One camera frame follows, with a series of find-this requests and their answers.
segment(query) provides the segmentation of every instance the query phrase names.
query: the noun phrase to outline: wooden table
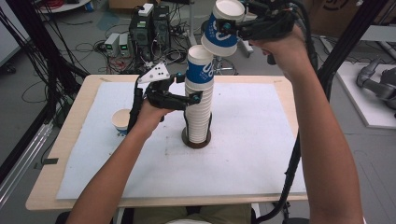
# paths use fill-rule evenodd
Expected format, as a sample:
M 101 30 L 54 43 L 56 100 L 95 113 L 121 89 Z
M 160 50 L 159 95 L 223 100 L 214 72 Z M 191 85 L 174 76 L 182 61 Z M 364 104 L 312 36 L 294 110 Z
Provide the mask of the wooden table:
M 26 202 L 29 210 L 71 209 L 76 200 L 57 200 L 56 194 L 61 185 L 65 166 L 70 152 L 77 142 L 79 131 L 91 108 L 97 90 L 102 82 L 134 82 L 137 76 L 88 76 L 78 93 L 69 115 L 49 154 L 49 158 L 59 158 L 56 164 L 45 165 Z M 274 84 L 283 105 L 294 136 L 297 134 L 297 118 L 293 101 L 292 88 L 284 77 L 268 76 L 218 76 L 216 82 L 222 83 L 268 83 Z M 162 199 L 122 199 L 119 207 L 193 205 L 193 204 L 227 204 L 260 203 L 277 201 L 278 194 L 261 196 L 220 196 L 200 198 L 162 198 Z M 290 194 L 288 200 L 306 200 L 306 193 Z

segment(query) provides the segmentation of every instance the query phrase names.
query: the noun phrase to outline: brown cup base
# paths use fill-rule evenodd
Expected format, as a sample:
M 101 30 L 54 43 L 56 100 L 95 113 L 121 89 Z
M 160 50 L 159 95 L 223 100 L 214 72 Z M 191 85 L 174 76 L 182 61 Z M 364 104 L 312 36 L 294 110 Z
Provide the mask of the brown cup base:
M 181 133 L 181 139 L 183 140 L 184 144 L 186 144 L 186 146 L 188 146 L 190 148 L 194 148 L 194 149 L 206 147 L 209 144 L 211 138 L 212 138 L 212 133 L 209 130 L 207 132 L 206 140 L 204 142 L 202 142 L 202 143 L 192 143 L 189 140 L 189 137 L 187 136 L 187 129 L 186 128 L 184 128 L 183 132 Z

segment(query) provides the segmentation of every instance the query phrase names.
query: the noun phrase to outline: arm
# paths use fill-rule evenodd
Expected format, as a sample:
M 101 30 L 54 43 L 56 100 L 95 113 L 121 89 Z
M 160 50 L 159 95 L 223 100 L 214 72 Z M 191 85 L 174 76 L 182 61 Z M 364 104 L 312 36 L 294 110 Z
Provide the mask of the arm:
M 144 143 L 168 112 L 145 100 L 136 125 L 82 191 L 67 223 L 110 222 Z
M 284 39 L 250 41 L 271 52 L 290 80 L 300 127 L 304 179 L 311 223 L 362 223 L 355 163 L 312 68 L 300 29 Z

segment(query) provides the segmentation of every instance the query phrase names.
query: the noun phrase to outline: floor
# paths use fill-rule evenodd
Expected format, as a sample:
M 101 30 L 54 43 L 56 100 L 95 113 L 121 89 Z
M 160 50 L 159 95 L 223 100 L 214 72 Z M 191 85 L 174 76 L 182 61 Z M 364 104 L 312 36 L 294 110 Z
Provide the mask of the floor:
M 60 30 L 68 47 L 76 55 L 76 58 L 91 74 L 104 74 L 105 61 L 95 52 L 87 51 L 91 45 L 99 40 L 106 39 L 112 32 L 125 32 L 128 27 L 128 14 L 114 13 L 106 10 L 96 10 L 87 13 L 82 8 L 69 12 L 60 13 L 57 19 L 60 22 Z M 52 34 L 59 49 L 59 39 Z M 319 63 L 326 59 L 327 52 L 315 39 Z M 348 58 L 352 62 L 369 62 L 376 55 L 381 55 L 387 63 L 395 63 L 373 42 L 361 42 L 353 50 Z M 264 58 L 260 50 L 247 58 L 241 49 L 227 58 L 237 68 L 237 73 L 242 75 L 272 75 L 281 76 L 276 66 L 263 63 Z M 15 74 L 8 74 L 4 69 L 0 74 L 0 162 L 2 163 L 8 153 L 15 147 L 21 136 L 33 122 L 44 103 L 44 85 L 35 75 L 33 66 L 27 57 L 18 52 L 11 60 L 17 68 Z M 172 65 L 168 68 L 171 73 L 185 71 L 186 65 Z M 337 79 L 334 80 L 332 91 L 332 108 L 336 117 L 340 120 L 348 143 L 355 151 L 364 151 L 363 154 L 355 153 L 355 160 L 361 177 L 361 194 L 363 209 L 367 223 L 396 223 L 396 151 L 394 150 L 395 131 L 368 130 L 364 127 L 359 114 L 351 105 L 344 89 Z M 56 217 L 62 211 L 31 212 L 26 210 L 24 204 L 37 179 L 40 170 L 34 168 L 35 164 L 45 157 L 50 148 L 50 143 L 55 139 L 59 128 L 52 131 L 46 144 L 41 148 L 32 165 L 26 171 L 23 179 L 15 188 L 6 204 L 0 210 L 1 223 L 54 223 Z M 262 215 L 271 211 L 270 203 L 260 203 Z M 291 217 L 309 217 L 307 202 L 291 202 Z M 281 215 L 271 219 L 267 223 L 281 223 Z

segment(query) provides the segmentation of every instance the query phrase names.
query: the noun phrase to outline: hand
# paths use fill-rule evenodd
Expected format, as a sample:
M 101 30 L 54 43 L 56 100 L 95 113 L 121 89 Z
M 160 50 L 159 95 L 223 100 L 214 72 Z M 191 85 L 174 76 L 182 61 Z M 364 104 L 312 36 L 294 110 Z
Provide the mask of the hand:
M 291 82 L 294 75 L 304 73 L 306 67 L 311 66 L 303 32 L 297 25 L 294 25 L 290 34 L 281 39 L 249 40 L 249 43 L 261 48 L 265 55 L 273 54 L 277 65 Z
M 140 132 L 149 138 L 151 133 L 157 128 L 161 118 L 172 112 L 170 109 L 160 109 L 152 106 L 147 99 L 143 101 L 137 122 L 132 128 L 132 132 Z

